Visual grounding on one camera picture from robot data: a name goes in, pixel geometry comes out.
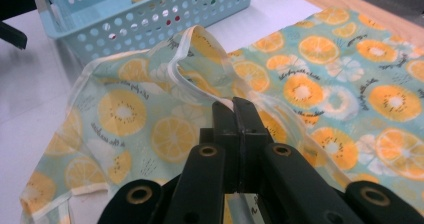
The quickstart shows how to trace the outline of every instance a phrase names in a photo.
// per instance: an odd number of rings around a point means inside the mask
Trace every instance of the blue plastic basket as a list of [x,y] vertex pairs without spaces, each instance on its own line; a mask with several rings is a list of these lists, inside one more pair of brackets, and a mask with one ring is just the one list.
[[47,35],[82,62],[146,49],[193,25],[209,26],[250,0],[35,0]]

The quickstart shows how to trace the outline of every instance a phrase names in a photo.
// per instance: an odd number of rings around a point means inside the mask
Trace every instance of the cloth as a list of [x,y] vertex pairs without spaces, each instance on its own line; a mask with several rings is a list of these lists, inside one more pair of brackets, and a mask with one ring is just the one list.
[[423,54],[364,15],[329,8],[228,55],[197,26],[95,60],[21,195],[23,220],[68,223],[72,195],[170,180],[199,128],[212,127],[212,103],[232,108],[233,96],[252,101],[274,140],[332,186],[378,182],[423,213]]

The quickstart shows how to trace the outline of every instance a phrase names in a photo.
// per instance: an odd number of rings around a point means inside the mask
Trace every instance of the table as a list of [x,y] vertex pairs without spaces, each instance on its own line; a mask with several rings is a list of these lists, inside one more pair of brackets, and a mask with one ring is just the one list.
[[[207,30],[230,52],[318,11],[305,0],[252,0]],[[23,51],[0,40],[0,216],[3,223],[18,223],[19,195],[64,121],[68,95],[86,63],[45,35],[36,11],[5,23],[28,36]],[[76,223],[95,223],[107,200],[103,192],[72,198]]]

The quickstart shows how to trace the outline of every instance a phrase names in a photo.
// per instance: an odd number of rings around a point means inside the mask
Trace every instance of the bolt hole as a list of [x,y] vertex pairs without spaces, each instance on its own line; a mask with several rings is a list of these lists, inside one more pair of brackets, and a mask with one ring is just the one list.
[[152,189],[148,186],[137,186],[127,193],[127,201],[131,204],[142,204],[148,201],[153,195]]
[[195,212],[188,212],[184,215],[185,223],[198,223],[199,222],[199,214]]
[[377,206],[388,206],[390,199],[382,192],[371,187],[361,189],[361,196],[368,202]]
[[218,151],[215,147],[205,146],[200,149],[200,155],[209,157],[214,156]]
[[325,218],[327,219],[327,221],[329,221],[332,224],[342,224],[343,222],[343,217],[336,212],[327,212],[327,214],[325,215]]
[[289,156],[291,154],[291,150],[285,146],[274,146],[272,149],[280,156]]

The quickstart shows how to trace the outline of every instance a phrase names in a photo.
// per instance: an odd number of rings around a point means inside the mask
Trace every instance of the basket handle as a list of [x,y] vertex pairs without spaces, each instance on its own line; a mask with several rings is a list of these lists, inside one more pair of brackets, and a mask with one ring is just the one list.
[[59,30],[60,27],[57,23],[57,18],[53,15],[50,9],[48,0],[35,0],[35,5],[37,6],[37,10],[41,17],[41,21],[43,22],[46,34],[53,39],[59,38],[60,35],[57,30]]

